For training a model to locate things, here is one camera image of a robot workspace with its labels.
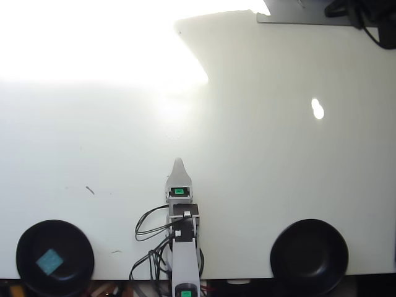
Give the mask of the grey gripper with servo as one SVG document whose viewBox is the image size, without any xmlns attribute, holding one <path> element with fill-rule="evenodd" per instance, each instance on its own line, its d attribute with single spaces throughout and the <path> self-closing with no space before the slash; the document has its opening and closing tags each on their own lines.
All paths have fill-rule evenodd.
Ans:
<svg viewBox="0 0 396 297">
<path fill-rule="evenodd" d="M 166 181 L 165 199 L 169 204 L 189 204 L 192 202 L 192 180 L 181 158 L 175 159 L 173 169 Z"/>
</svg>

